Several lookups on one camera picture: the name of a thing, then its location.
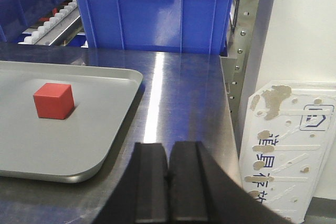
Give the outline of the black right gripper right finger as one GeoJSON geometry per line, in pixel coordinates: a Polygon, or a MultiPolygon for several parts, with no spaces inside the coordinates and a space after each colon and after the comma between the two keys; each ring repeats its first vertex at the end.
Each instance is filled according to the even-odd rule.
{"type": "Polygon", "coordinates": [[[242,190],[201,142],[176,142],[170,154],[172,223],[288,223],[242,190]]]}

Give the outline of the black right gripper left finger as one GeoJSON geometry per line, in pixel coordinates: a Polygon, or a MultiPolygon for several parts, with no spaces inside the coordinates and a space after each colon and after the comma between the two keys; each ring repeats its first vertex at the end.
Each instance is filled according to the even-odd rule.
{"type": "Polygon", "coordinates": [[[168,223],[166,153],[135,143],[131,159],[94,223],[168,223]]]}

